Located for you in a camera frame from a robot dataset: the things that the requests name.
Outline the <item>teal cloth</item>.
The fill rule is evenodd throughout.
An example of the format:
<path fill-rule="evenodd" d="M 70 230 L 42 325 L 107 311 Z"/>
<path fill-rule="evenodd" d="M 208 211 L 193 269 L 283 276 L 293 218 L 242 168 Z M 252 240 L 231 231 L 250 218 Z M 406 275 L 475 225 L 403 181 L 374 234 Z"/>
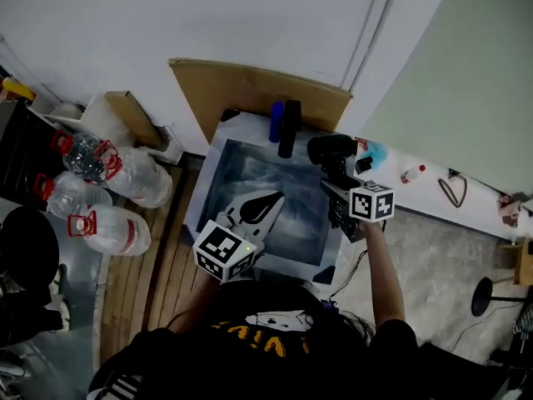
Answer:
<path fill-rule="evenodd" d="M 371 168 L 378 169 L 387 160 L 389 150 L 379 142 L 368 141 L 366 145 L 366 156 L 372 159 Z"/>

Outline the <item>small bottle with red cap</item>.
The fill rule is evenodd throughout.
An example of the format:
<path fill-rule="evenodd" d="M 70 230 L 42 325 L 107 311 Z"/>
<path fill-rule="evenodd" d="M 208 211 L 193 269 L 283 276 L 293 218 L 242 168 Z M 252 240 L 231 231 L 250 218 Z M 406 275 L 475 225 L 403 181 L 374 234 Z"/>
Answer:
<path fill-rule="evenodd" d="M 401 182 L 404 184 L 411 183 L 412 181 L 419 178 L 422 174 L 424 174 L 425 171 L 426 166 L 424 164 L 414 166 L 402 173 Z"/>

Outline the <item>black standing fan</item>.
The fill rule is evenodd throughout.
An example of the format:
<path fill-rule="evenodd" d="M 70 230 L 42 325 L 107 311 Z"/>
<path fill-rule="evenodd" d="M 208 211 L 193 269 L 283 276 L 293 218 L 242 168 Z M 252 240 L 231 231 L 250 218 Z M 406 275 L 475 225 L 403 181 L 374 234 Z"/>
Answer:
<path fill-rule="evenodd" d="M 533 296 L 526 297 L 502 297 L 493 294 L 493 281 L 488 278 L 482 278 L 476 285 L 476 289 L 471 298 L 471 315 L 475 318 L 482 316 L 492 302 L 499 303 L 524 303 L 531 305 Z"/>

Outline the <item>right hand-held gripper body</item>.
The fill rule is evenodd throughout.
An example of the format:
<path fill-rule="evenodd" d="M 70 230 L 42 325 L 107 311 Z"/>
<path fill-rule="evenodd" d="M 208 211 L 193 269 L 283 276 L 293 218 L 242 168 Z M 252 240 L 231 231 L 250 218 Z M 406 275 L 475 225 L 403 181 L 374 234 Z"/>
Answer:
<path fill-rule="evenodd" d="M 395 212 L 395 190 L 380 184 L 353 187 L 348 197 L 332 197 L 332 228 L 340 228 L 351 243 L 363 239 L 362 222 L 382 223 Z"/>

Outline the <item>blue bottle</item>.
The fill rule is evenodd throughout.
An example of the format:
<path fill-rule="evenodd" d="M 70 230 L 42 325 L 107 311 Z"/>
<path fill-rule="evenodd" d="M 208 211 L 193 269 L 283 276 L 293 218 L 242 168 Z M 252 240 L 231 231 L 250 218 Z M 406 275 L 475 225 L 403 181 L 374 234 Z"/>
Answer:
<path fill-rule="evenodd" d="M 284 102 L 276 101 L 271 106 L 271 122 L 269 141 L 271 143 L 279 143 L 281 136 L 281 125 L 284 116 Z"/>

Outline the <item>person's black printed t-shirt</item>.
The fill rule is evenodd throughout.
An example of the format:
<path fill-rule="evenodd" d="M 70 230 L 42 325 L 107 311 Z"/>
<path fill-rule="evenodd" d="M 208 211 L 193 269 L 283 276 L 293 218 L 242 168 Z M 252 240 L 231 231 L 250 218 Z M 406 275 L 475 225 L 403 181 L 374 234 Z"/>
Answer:
<path fill-rule="evenodd" d="M 230 282 L 182 333 L 140 332 L 87 400 L 491 400 L 506 379 L 398 319 L 369 330 L 295 285 Z"/>

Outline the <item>white plastic container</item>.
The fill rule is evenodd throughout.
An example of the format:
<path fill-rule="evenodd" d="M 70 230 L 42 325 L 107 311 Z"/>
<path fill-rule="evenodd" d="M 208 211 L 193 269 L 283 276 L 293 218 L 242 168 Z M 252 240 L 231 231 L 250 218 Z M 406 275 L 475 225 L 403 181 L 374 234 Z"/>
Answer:
<path fill-rule="evenodd" d="M 91 133 L 99 138 L 106 138 L 109 131 L 109 117 L 101 93 L 95 94 L 87 106 L 79 102 L 62 103 L 44 117 L 70 131 Z"/>

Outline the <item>black bottle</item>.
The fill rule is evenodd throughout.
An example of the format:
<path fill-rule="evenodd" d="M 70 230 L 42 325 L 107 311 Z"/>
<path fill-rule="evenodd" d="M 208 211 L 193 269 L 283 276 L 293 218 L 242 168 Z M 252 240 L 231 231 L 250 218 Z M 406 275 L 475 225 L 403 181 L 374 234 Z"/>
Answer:
<path fill-rule="evenodd" d="M 298 100 L 286 100 L 284 113 L 281 120 L 280 142 L 278 156 L 291 158 L 296 133 L 301 131 L 301 102 Z"/>

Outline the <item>yellow object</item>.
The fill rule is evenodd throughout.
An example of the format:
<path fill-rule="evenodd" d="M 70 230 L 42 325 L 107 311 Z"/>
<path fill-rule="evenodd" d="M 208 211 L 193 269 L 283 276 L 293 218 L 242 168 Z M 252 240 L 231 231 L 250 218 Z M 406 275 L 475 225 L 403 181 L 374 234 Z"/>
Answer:
<path fill-rule="evenodd" d="M 14 93 L 19 97 L 25 98 L 28 101 L 34 101 L 35 92 L 26 85 L 18 82 L 14 77 L 6 77 L 2 80 L 2 87 L 10 93 Z"/>

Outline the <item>striped cloth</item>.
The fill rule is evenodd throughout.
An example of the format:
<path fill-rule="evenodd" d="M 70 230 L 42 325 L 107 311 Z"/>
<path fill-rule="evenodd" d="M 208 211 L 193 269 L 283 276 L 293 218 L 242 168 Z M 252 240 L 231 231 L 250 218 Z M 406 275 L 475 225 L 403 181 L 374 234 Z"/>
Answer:
<path fill-rule="evenodd" d="M 520 334 L 525 336 L 533 333 L 533 303 L 514 321 L 512 332 L 514 335 Z"/>

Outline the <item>black cabinet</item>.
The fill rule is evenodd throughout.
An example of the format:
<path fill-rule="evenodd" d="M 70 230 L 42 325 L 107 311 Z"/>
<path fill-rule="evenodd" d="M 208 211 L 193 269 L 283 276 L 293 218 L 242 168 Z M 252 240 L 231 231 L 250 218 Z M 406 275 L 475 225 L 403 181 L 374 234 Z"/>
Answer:
<path fill-rule="evenodd" d="M 46 208 L 33 187 L 39 174 L 54 179 L 65 170 L 61 154 L 51 149 L 56 131 L 22 102 L 0 102 L 0 198 Z"/>

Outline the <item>wooden slatted platform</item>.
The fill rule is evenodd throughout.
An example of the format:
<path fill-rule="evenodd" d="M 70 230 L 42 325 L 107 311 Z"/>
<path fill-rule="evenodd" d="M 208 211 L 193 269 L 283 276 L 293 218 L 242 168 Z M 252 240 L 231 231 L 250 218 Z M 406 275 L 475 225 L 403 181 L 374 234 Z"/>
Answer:
<path fill-rule="evenodd" d="M 192 235 L 184 219 L 202 164 L 202 157 L 186 153 L 178 164 L 163 166 L 174 186 L 171 200 L 163 207 L 146 209 L 124 197 L 118 199 L 120 207 L 147 222 L 152 242 L 138 257 L 102 259 L 92 336 L 95 369 L 140 331 L 166 326 L 199 283 Z"/>

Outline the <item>white ledge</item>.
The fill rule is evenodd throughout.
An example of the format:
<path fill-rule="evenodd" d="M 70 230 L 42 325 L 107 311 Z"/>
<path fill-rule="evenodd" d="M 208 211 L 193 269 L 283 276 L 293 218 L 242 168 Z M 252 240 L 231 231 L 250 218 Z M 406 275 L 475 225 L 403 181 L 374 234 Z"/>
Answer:
<path fill-rule="evenodd" d="M 360 177 L 393 188 L 397 207 L 511 241 L 533 238 L 533 217 L 525 208 L 521 209 L 518 226 L 509 227 L 498 214 L 500 194 L 495 190 L 466 175 L 451 181 L 448 167 L 393 148 L 388 150 L 387 160 L 378 169 Z M 426 166 L 425 173 L 402 183 L 402 173 L 420 164 Z"/>

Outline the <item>person's right forearm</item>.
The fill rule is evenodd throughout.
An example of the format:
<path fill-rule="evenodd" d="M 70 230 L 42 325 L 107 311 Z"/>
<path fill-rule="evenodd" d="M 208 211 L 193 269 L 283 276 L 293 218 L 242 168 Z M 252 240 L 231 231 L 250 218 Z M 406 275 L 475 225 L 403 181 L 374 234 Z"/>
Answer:
<path fill-rule="evenodd" d="M 371 273 L 371 298 L 377 328 L 391 320 L 406 319 L 405 303 L 396 269 L 386 244 L 384 232 L 377 222 L 362 222 Z"/>

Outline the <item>black round stool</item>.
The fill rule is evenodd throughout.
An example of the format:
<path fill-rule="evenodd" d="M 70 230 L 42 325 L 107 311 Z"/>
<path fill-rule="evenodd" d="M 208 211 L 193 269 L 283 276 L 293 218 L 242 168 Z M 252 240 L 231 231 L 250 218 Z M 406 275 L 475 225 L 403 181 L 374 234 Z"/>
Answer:
<path fill-rule="evenodd" d="M 0 273 L 25 290 L 48 287 L 59 266 L 52 224 L 36 208 L 13 209 L 0 223 Z"/>

